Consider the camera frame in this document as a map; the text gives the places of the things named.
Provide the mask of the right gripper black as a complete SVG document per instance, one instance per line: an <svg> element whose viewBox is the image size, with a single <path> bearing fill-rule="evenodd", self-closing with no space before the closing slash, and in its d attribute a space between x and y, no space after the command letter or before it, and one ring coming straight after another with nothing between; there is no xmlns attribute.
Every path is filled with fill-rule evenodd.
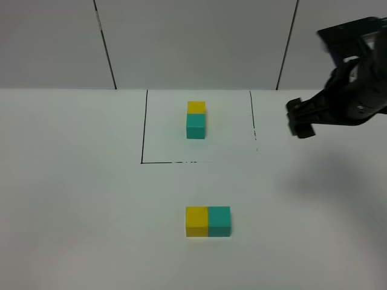
<svg viewBox="0 0 387 290"><path fill-rule="evenodd" d="M286 104L288 127L300 139L311 124L357 126L386 113L386 18L367 17L317 31L334 64L324 89L302 105Z"/></svg>

